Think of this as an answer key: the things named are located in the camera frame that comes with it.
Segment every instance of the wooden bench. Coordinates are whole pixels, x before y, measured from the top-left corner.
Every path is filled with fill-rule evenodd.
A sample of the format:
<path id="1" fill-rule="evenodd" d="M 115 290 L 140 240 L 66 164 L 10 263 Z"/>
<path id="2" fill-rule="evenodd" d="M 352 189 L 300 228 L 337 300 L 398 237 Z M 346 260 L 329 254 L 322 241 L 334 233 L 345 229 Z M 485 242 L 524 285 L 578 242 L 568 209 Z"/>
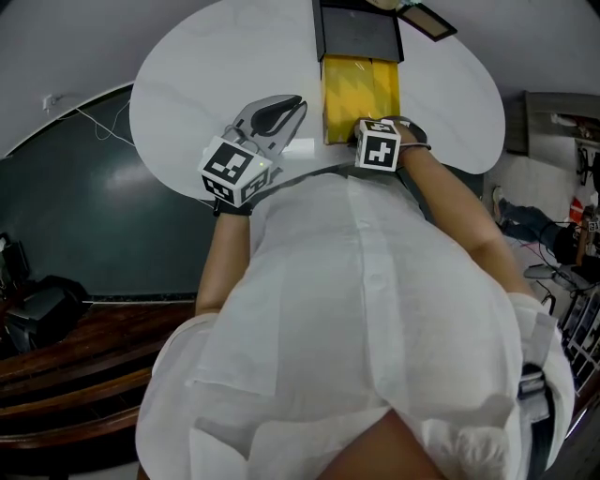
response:
<path id="1" fill-rule="evenodd" d="M 75 473 L 134 457 L 152 365 L 192 316 L 191 301 L 91 306 L 63 341 L 0 361 L 2 471 Z"/>

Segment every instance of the forearm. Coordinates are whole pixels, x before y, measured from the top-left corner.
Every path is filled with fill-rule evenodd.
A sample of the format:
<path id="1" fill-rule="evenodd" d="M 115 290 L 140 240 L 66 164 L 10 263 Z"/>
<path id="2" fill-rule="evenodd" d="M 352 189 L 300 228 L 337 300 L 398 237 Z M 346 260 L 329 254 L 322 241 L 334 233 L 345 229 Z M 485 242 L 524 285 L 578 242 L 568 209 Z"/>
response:
<path id="1" fill-rule="evenodd" d="M 196 314 L 219 311 L 250 262 L 248 217 L 221 214 L 202 272 Z"/>
<path id="2" fill-rule="evenodd" d="M 425 149 L 409 149 L 402 160 L 436 226 L 507 292 L 533 295 L 500 229 L 477 197 Z"/>

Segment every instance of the marble tabletop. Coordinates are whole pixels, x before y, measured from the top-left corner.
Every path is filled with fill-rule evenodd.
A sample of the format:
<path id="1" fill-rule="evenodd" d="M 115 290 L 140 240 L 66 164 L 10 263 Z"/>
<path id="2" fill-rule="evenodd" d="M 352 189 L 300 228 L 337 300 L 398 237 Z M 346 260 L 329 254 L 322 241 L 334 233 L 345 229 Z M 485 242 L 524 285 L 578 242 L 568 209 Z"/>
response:
<path id="1" fill-rule="evenodd" d="M 503 149 L 504 112 L 494 81 L 455 37 L 433 42 L 400 22 L 401 114 L 428 134 L 434 155 L 483 173 Z M 309 0 L 221 0 L 179 23 L 150 52 L 133 86 L 131 133 L 167 187 L 212 200 L 197 172 L 203 149 L 249 102 L 296 94 L 308 104 L 275 183 L 353 161 L 323 143 L 323 100 Z"/>

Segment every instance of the white cube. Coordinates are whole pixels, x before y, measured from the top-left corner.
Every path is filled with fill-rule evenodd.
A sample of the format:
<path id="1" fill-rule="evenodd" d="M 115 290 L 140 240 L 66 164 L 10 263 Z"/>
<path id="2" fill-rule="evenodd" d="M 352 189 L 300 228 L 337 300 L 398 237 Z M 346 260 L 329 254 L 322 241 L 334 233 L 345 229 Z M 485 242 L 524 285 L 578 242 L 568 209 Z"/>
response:
<path id="1" fill-rule="evenodd" d="M 269 184 L 273 162 L 220 137 L 204 150 L 198 171 L 216 198 L 241 206 Z"/>
<path id="2" fill-rule="evenodd" d="M 401 136 L 391 120 L 361 120 L 356 148 L 356 166 L 394 172 L 398 164 Z"/>

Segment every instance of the white shirt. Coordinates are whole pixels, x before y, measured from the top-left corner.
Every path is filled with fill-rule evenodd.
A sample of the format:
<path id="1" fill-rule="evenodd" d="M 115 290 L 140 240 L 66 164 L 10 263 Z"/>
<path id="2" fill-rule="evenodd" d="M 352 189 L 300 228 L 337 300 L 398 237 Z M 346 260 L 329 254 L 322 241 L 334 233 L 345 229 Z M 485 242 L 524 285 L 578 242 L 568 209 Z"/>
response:
<path id="1" fill-rule="evenodd" d="M 525 478 L 521 336 L 543 307 L 506 294 L 398 181 L 284 188 L 255 209 L 251 245 L 220 313 L 157 360 L 137 430 L 150 478 L 316 478 L 390 409 L 449 480 Z M 558 331 L 544 370 L 551 463 L 574 402 Z"/>

